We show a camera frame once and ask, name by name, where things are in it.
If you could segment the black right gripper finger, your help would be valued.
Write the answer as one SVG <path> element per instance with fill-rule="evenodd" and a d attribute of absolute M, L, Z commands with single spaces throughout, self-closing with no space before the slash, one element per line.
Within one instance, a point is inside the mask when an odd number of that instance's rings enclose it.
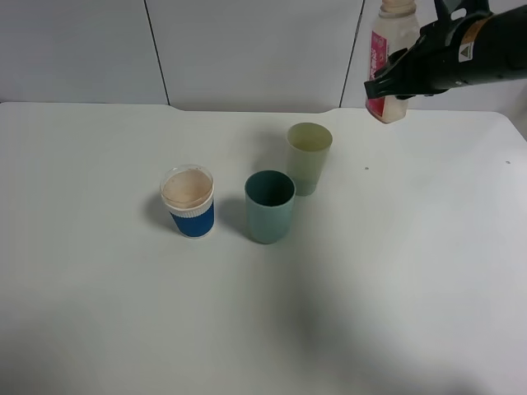
<path fill-rule="evenodd" d="M 373 80 L 366 81 L 364 87 L 368 99 L 397 96 L 408 99 L 424 92 L 424 82 L 420 56 L 422 39 L 408 49 L 400 49 L 388 57 L 387 63 L 375 72 Z"/>

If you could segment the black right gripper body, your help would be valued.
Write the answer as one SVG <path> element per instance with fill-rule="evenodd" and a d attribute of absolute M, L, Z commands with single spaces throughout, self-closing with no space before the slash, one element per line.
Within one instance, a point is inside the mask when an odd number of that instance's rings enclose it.
<path fill-rule="evenodd" d="M 436 20 L 423 26 L 416 42 L 405 53 L 405 94 L 437 95 L 457 86 L 467 86 L 475 71 L 473 46 L 464 36 L 474 25 L 492 17 L 488 7 L 466 7 L 454 17 L 456 7 L 438 7 Z"/>

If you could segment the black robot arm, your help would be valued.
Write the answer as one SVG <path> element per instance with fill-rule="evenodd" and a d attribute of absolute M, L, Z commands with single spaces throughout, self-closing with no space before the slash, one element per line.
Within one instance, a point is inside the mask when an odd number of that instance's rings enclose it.
<path fill-rule="evenodd" d="M 390 55 L 364 83 L 366 96 L 439 95 L 449 89 L 526 78 L 526 6 L 491 12 L 489 2 L 436 1 L 437 20 Z"/>

